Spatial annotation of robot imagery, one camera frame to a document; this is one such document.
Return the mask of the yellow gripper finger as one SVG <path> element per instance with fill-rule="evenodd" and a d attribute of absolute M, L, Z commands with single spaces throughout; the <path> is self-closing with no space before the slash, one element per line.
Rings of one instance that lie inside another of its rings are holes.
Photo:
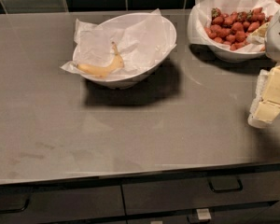
<path fill-rule="evenodd" d="M 258 29 L 256 29 L 254 32 L 252 32 L 247 37 L 246 41 L 251 43 L 251 44 L 255 44 L 255 45 L 263 44 L 268 27 L 269 27 L 269 23 L 265 22 Z"/>
<path fill-rule="evenodd" d="M 266 128 L 280 114 L 280 63 L 260 71 L 255 94 L 247 121 L 252 127 Z"/>

